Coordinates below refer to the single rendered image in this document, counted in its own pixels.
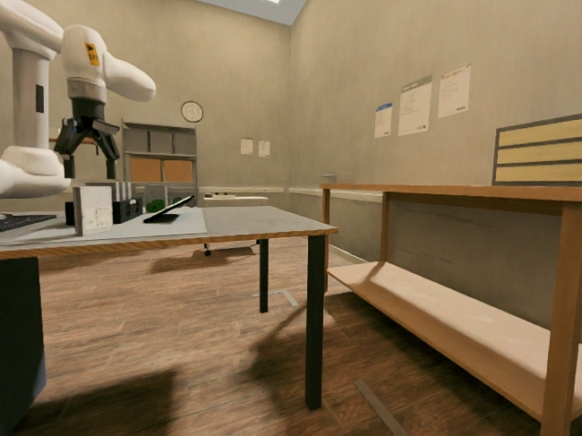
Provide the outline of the grey flat mat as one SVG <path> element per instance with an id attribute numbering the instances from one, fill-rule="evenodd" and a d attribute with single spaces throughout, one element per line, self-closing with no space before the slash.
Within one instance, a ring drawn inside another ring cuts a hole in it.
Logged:
<path id="1" fill-rule="evenodd" d="M 113 230 L 94 235 L 76 236 L 75 226 L 66 223 L 0 243 L 0 246 L 21 244 L 49 244 L 136 237 L 207 234 L 201 209 L 172 209 L 146 223 L 144 219 L 157 212 L 145 212 L 139 217 L 113 224 Z"/>

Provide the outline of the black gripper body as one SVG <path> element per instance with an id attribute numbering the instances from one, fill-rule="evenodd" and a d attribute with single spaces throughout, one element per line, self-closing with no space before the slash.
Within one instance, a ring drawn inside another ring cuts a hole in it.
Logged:
<path id="1" fill-rule="evenodd" d="M 104 105 L 87 99 L 72 99 L 72 111 L 74 121 L 77 121 L 75 128 L 79 133 L 83 133 L 88 125 L 91 125 L 91 119 L 100 119 L 105 121 Z M 92 126 L 92 125 L 91 125 Z M 98 139 L 98 133 L 93 128 L 86 138 Z"/>

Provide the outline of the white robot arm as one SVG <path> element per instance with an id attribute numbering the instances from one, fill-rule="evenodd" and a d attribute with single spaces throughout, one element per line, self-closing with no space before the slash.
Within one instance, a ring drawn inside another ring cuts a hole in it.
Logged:
<path id="1" fill-rule="evenodd" d="M 22 0 L 0 0 L 0 25 L 13 52 L 13 146 L 0 159 L 0 200 L 55 195 L 71 179 L 48 150 L 48 61 L 62 55 L 69 99 L 105 106 L 108 89 L 146 102 L 156 87 L 147 74 L 112 57 L 95 30 L 76 24 L 63 30 Z"/>

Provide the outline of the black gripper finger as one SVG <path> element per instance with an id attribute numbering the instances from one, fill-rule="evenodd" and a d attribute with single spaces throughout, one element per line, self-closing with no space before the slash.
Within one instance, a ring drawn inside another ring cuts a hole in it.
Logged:
<path id="1" fill-rule="evenodd" d="M 74 121 L 72 118 L 62 119 L 62 128 L 54 147 L 54 151 L 59 152 L 60 158 L 64 161 L 64 178 L 70 179 L 75 179 L 73 153 L 93 129 L 91 125 L 88 125 L 83 133 L 79 133 L 77 129 L 73 133 L 73 127 L 75 125 L 77 125 L 77 121 Z M 72 133 L 73 137 L 71 138 Z"/>
<path id="2" fill-rule="evenodd" d="M 116 179 L 116 161 L 120 158 L 120 154 L 118 152 L 113 134 L 102 133 L 99 130 L 96 130 L 96 132 L 100 138 L 94 141 L 99 145 L 100 149 L 107 158 L 107 179 Z"/>

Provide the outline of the white hard drive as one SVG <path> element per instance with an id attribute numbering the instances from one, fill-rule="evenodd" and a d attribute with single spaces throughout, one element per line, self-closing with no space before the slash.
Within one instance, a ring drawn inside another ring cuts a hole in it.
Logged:
<path id="1" fill-rule="evenodd" d="M 113 230 L 111 186 L 74 186 L 75 235 Z"/>

